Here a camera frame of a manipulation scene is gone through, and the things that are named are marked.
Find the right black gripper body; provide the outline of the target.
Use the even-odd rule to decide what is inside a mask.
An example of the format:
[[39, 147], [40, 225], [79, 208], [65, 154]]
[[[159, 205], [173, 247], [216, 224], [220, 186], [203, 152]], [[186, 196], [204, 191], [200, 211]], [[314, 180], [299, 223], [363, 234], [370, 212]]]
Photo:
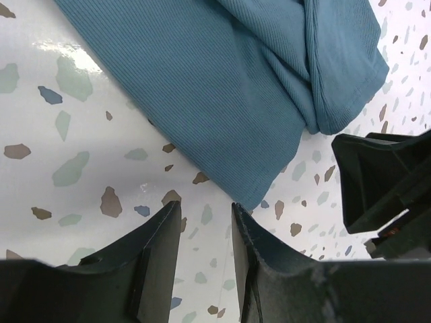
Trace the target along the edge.
[[376, 231], [371, 258], [430, 258], [430, 132], [341, 134], [332, 144], [349, 234]]

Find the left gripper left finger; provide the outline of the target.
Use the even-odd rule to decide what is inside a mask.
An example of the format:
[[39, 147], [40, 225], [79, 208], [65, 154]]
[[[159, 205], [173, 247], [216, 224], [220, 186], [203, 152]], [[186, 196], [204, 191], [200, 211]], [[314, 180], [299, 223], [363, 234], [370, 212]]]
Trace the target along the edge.
[[1, 321], [167, 322], [180, 227], [171, 201], [75, 266], [1, 261]]

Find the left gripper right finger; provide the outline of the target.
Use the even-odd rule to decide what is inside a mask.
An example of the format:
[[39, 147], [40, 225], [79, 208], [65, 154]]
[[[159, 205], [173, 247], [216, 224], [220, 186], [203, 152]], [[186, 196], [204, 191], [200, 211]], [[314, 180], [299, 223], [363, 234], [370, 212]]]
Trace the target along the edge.
[[232, 205], [241, 322], [429, 322], [430, 261], [323, 261]]

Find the blue ribbed tank top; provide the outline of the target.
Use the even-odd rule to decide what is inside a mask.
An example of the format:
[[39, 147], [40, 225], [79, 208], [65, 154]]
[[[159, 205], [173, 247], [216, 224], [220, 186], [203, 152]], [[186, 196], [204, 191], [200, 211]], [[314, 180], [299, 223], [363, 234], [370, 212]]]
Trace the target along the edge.
[[344, 130], [383, 86], [368, 1], [59, 1], [154, 126], [252, 210], [304, 131]]

